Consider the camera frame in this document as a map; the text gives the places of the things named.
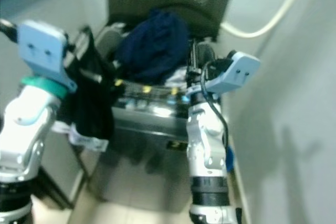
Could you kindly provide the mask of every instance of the white wall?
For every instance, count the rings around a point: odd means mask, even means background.
[[[249,8],[259,12],[246,8],[251,16],[245,17],[238,14],[243,6],[232,6],[228,18],[252,28],[260,25],[255,17],[266,22],[264,11],[273,4],[259,9],[256,2]],[[336,220],[335,12],[335,0],[298,0],[267,44],[229,40],[262,60],[258,75],[228,105],[250,223]]]
[[[264,26],[276,13],[283,0],[230,0],[225,20],[241,30],[254,32]],[[239,39],[222,30],[219,36],[219,54],[226,56],[232,49],[255,54],[267,36]]]
[[[0,17],[15,23],[26,19],[43,20],[74,35],[86,23],[83,0],[0,0]],[[17,46],[0,34],[0,113],[17,95],[18,84],[30,70],[19,59]],[[67,195],[81,174],[80,166],[64,137],[47,138],[43,167]]]

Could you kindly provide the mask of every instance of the white tag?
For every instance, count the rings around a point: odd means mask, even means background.
[[[66,124],[65,122],[56,121],[52,127],[51,130],[56,133],[60,134],[69,134],[70,133],[70,125]]]
[[[109,145],[108,140],[80,135],[74,124],[71,125],[69,141],[73,145],[84,146],[85,148],[95,152],[105,152],[107,146]]]

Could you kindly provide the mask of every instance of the navy blue cloth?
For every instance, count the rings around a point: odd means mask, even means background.
[[[176,14],[153,10],[121,43],[115,60],[125,78],[143,84],[164,84],[188,54],[188,27]]]
[[[231,147],[229,146],[226,152],[226,170],[230,173],[235,168],[235,154]]]

